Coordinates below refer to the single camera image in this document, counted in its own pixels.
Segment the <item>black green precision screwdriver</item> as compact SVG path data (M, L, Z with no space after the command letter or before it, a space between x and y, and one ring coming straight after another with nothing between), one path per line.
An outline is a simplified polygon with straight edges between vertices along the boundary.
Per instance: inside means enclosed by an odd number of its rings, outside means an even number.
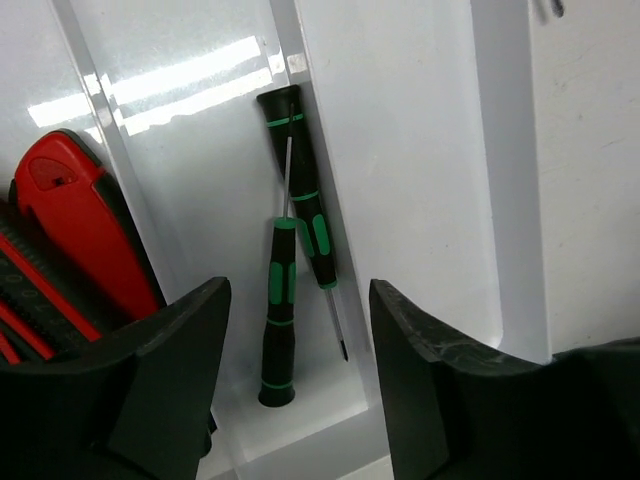
M325 213L316 155L307 124L301 87L293 84L256 97L273 153L298 221L304 252L316 283L326 292L334 330L344 360L349 359L332 291L338 285L334 242Z
M296 221L289 214L293 134L287 132L282 213L273 221L268 272L268 309L263 336L259 402L283 407L295 398L294 304L296 290Z

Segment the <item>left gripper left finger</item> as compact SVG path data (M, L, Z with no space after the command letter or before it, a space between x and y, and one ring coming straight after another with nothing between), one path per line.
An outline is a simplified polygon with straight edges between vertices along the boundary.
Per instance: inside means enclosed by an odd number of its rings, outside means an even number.
M192 479L231 285L215 277L74 355L1 370L5 479Z

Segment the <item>red utility knife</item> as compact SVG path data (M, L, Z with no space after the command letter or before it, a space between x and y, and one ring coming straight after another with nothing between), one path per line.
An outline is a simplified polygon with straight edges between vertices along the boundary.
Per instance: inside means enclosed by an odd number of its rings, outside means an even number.
M47 361L108 334L116 316L90 279L42 229L1 202L1 334Z
M75 132L37 140L16 168L9 198L128 320L166 306L118 182Z

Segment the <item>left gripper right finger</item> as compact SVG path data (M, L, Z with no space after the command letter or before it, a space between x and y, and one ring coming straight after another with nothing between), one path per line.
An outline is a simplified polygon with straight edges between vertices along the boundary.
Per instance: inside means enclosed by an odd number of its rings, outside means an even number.
M639 342L539 365L489 347L374 280L369 304L398 479L635 479Z

